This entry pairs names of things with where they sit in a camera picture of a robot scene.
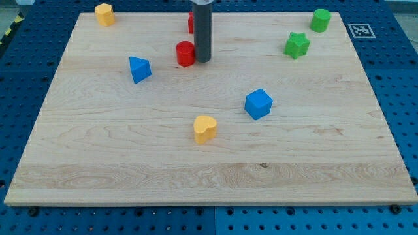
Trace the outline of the silver rod mount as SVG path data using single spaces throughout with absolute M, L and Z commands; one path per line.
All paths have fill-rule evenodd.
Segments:
M 208 4 L 211 4 L 214 0 L 191 0 L 191 1 L 197 5 L 208 5 Z

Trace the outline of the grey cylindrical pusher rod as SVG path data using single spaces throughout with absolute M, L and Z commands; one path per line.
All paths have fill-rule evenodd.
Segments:
M 193 2 L 195 57 L 199 63 L 212 57 L 212 3 Z

